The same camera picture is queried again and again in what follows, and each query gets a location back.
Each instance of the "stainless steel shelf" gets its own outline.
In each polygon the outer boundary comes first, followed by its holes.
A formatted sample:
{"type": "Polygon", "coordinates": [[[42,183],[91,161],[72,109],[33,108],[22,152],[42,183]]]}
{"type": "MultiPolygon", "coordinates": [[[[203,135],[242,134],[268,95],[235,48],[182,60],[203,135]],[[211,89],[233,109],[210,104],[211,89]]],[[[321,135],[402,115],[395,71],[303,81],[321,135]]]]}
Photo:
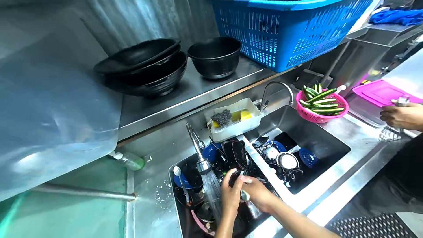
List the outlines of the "stainless steel shelf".
{"type": "Polygon", "coordinates": [[[124,140],[275,74],[263,65],[241,56],[234,74],[226,79],[210,81],[195,70],[189,58],[179,86],[170,94],[155,99],[124,95],[118,140],[124,140]]]}

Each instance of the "blue plastic basket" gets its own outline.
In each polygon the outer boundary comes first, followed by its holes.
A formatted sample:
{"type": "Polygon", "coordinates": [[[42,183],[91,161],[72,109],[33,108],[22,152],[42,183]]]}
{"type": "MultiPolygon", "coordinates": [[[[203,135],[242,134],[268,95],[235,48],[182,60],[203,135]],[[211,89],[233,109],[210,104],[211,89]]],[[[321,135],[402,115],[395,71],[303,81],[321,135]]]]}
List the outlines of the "blue plastic basket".
{"type": "Polygon", "coordinates": [[[336,48],[371,0],[213,0],[221,36],[282,72],[336,48]]]}

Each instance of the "running water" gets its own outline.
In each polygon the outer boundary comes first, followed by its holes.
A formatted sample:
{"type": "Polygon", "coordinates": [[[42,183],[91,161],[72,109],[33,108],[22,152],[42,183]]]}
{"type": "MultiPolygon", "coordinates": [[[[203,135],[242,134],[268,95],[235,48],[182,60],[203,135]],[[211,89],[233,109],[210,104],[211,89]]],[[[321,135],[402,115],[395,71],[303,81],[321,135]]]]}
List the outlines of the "running water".
{"type": "Polygon", "coordinates": [[[220,200],[219,181],[213,171],[203,174],[201,178],[203,179],[204,184],[204,195],[210,204],[215,221],[219,223],[220,218],[222,217],[222,202],[220,200]]]}

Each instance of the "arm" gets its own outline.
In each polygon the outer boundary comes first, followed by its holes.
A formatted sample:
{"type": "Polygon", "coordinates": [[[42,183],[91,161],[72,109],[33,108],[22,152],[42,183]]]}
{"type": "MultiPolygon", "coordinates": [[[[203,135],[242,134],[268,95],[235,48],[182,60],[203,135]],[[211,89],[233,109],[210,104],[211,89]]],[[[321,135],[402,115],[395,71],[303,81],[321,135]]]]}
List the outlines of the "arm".
{"type": "Polygon", "coordinates": [[[423,132],[423,105],[409,103],[407,107],[382,107],[380,119],[388,125],[423,132]]]}
{"type": "Polygon", "coordinates": [[[242,189],[250,194],[250,200],[262,212],[270,213],[295,238],[339,238],[328,229],[319,226],[303,214],[289,207],[282,199],[271,193],[256,178],[245,176],[248,184],[242,189]]]}
{"type": "Polygon", "coordinates": [[[229,178],[236,171],[231,169],[227,172],[222,181],[222,218],[217,227],[215,238],[232,238],[233,223],[238,214],[239,200],[241,198],[241,188],[243,176],[239,176],[233,187],[229,187],[229,178]]]}

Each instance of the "teal wall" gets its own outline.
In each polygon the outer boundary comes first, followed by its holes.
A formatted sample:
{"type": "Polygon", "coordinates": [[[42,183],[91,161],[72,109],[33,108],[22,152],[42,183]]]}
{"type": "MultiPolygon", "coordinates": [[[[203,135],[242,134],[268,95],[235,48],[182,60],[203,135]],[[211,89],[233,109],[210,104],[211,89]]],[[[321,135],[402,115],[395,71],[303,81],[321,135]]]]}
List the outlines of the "teal wall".
{"type": "MultiPolygon", "coordinates": [[[[126,169],[100,158],[50,183],[125,193],[126,169]]],[[[17,196],[0,202],[0,219],[17,196]]],[[[29,191],[0,238],[123,238],[125,207],[116,199],[29,191]]]]}

